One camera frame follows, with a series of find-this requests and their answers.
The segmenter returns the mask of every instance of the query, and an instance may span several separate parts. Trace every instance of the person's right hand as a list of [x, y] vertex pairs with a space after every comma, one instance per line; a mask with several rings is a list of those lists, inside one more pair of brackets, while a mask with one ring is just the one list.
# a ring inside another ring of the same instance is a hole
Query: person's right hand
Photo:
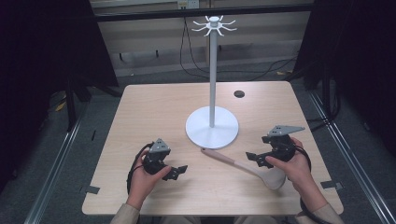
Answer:
[[[296, 138], [291, 138], [297, 147], [303, 147], [303, 144]], [[314, 212], [327, 204], [326, 199], [320, 192], [314, 178], [309, 170], [306, 157], [296, 151], [291, 160], [284, 162], [274, 157], [267, 156], [265, 159], [275, 167], [283, 170], [294, 188], [300, 193], [303, 202], [309, 211]]]
[[154, 189], [156, 183], [172, 169], [170, 166], [165, 166], [155, 175], [147, 173], [145, 168], [143, 168], [143, 157], [148, 153], [147, 150], [144, 150], [136, 161], [134, 175], [131, 180], [131, 189], [126, 202], [137, 210], [140, 210], [143, 201], [145, 201], [146, 197]]
[[[303, 143], [296, 138], [291, 137], [291, 141], [293, 141], [297, 147], [303, 147]], [[309, 179], [311, 177], [308, 161], [299, 151], [296, 151], [294, 157], [287, 162], [270, 156], [265, 157], [265, 160], [275, 167], [283, 170], [295, 188], [298, 188], [298, 186], [302, 184], [301, 182], [305, 182], [307, 178]]]

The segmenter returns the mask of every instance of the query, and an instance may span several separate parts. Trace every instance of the table top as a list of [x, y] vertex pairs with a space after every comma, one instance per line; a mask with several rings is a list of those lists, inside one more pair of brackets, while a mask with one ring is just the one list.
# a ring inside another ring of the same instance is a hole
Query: table top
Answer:
[[[245, 96], [237, 98], [235, 91], [243, 91]], [[289, 180], [279, 190], [268, 189], [257, 176], [207, 157], [189, 139], [186, 120], [203, 106], [209, 106], [209, 83], [126, 87], [92, 178], [91, 186], [100, 190], [87, 193], [82, 211], [87, 215], [116, 214], [128, 196], [126, 179], [134, 156], [145, 144], [161, 138], [171, 148], [165, 164], [189, 167], [176, 181], [158, 182], [143, 204], [142, 215], [275, 216], [300, 212], [300, 196]], [[303, 142], [319, 188], [335, 211], [343, 212], [336, 190], [320, 186], [331, 178], [289, 82], [220, 82], [216, 106], [227, 108], [239, 123], [235, 140], [217, 152], [264, 172], [267, 168], [249, 161], [246, 152], [270, 151], [262, 136], [276, 125], [305, 127], [290, 136]]]

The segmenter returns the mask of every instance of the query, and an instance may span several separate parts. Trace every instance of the white stand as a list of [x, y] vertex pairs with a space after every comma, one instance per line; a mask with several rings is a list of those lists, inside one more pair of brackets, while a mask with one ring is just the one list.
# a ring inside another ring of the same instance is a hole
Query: white stand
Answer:
[[228, 29], [220, 23], [222, 17], [206, 17], [208, 23], [205, 27], [194, 30], [201, 31], [205, 28], [209, 29], [206, 35], [210, 34], [210, 106], [201, 107], [190, 114], [186, 122], [186, 132], [190, 140], [200, 147], [218, 149], [226, 147], [238, 135], [238, 120], [229, 110], [215, 106], [216, 101], [216, 74], [217, 74], [217, 58], [218, 58], [218, 33], [223, 35], [219, 28], [232, 31], [236, 29]]

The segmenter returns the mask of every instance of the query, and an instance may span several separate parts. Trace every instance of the black hole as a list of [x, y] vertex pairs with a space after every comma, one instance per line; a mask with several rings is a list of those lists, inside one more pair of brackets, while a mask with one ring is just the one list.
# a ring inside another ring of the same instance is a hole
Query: black hole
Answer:
[[235, 97], [237, 97], [237, 98], [242, 98], [242, 97], [245, 96], [245, 92], [244, 92], [244, 91], [235, 91], [235, 92], [233, 93], [233, 95], [234, 95]]

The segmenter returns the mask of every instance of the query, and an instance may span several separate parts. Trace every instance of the black tape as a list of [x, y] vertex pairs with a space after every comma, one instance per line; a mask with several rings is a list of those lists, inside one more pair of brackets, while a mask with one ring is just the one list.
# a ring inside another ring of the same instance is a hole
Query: black tape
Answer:
[[320, 185], [324, 189], [335, 188], [335, 190], [339, 190], [344, 188], [344, 186], [340, 182], [334, 182], [332, 180], [320, 182]]
[[93, 186], [86, 186], [86, 187], [81, 187], [80, 191], [81, 193], [92, 193], [92, 194], [98, 194], [100, 188], [93, 187]]

